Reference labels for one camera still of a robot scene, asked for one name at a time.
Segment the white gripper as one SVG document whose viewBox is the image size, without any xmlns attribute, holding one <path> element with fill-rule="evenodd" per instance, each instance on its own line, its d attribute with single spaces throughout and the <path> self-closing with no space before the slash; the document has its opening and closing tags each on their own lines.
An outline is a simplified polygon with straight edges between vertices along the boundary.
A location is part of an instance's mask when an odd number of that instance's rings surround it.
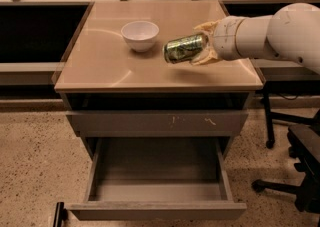
<svg viewBox="0 0 320 227">
<path fill-rule="evenodd" d="M 237 32 L 245 17 L 228 16 L 217 21 L 208 21 L 193 28 L 194 31 L 213 35 L 213 47 L 207 46 L 192 60 L 194 66 L 208 65 L 219 62 L 220 59 L 233 61 L 241 59 L 237 49 Z"/>
</svg>

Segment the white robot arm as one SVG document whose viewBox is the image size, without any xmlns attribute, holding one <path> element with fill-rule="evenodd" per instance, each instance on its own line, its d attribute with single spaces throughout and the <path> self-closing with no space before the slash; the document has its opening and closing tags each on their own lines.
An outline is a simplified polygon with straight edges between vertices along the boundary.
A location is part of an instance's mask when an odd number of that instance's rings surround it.
<svg viewBox="0 0 320 227">
<path fill-rule="evenodd" d="M 228 16 L 196 29 L 208 44 L 193 65 L 258 58 L 291 61 L 320 73 L 320 8 L 314 5 L 294 3 L 260 17 Z"/>
</svg>

